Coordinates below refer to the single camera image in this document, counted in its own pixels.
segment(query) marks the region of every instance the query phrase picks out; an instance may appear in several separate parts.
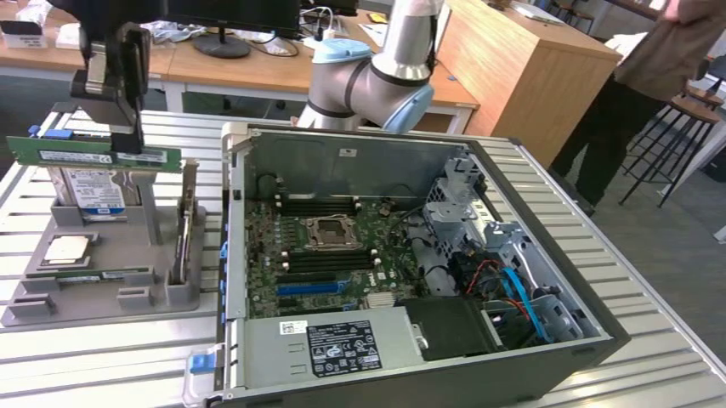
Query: monitor stand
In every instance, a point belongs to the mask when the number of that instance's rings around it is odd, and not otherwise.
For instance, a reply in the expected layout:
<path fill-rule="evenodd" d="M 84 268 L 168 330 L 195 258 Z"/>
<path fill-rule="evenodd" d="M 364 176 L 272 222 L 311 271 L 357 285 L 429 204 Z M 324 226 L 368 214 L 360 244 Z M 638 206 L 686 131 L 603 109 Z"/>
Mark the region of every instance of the monitor stand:
<path fill-rule="evenodd" d="M 241 58 L 249 54 L 249 46 L 244 40 L 227 37 L 224 27 L 219 27 L 219 36 L 196 37 L 192 43 L 203 54 L 216 58 Z"/>

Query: person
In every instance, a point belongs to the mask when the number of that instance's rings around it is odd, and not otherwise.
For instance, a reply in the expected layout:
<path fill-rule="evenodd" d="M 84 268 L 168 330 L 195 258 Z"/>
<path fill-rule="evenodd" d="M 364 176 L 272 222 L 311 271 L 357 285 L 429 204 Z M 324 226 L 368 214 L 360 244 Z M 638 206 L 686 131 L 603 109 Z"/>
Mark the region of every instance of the person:
<path fill-rule="evenodd" d="M 726 0 L 670 0 L 598 93 L 551 170 L 567 176 L 587 148 L 575 188 L 596 206 L 623 164 L 627 144 L 683 90 L 726 29 Z"/>

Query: blue pcie slot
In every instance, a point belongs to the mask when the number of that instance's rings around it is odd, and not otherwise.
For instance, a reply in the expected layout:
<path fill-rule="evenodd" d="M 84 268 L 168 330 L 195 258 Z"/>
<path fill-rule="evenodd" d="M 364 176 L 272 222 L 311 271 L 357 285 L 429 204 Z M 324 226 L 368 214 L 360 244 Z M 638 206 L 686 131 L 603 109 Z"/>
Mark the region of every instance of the blue pcie slot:
<path fill-rule="evenodd" d="M 348 284 L 347 280 L 313 285 L 280 285 L 276 287 L 277 296 L 340 294 Z"/>

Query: cpu socket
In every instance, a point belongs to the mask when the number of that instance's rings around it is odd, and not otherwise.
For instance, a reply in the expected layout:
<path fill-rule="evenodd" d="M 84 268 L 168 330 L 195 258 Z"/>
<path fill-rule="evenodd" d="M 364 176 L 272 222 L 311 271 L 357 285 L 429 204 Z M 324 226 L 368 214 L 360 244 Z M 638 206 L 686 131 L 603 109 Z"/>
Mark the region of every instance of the cpu socket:
<path fill-rule="evenodd" d="M 349 250 L 360 248 L 352 226 L 355 221 L 341 216 L 309 218 L 304 221 L 307 227 L 305 248 L 316 251 Z"/>

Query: robotic arm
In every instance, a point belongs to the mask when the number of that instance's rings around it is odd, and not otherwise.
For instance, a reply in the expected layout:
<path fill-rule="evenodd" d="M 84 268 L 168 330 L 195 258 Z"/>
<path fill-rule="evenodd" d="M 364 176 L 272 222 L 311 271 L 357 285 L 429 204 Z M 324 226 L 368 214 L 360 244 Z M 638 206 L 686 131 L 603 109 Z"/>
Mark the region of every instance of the robotic arm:
<path fill-rule="evenodd" d="M 385 131 L 405 133 L 433 97 L 436 15 L 443 0 L 396 0 L 385 45 L 375 56 L 363 43 L 321 42 L 297 126 L 352 130 L 364 117 Z"/>
<path fill-rule="evenodd" d="M 138 154 L 142 95 L 148 90 L 150 36 L 140 23 L 166 14 L 165 0 L 49 0 L 80 22 L 85 69 L 72 79 L 70 96 L 94 122 L 109 125 L 110 149 Z"/>

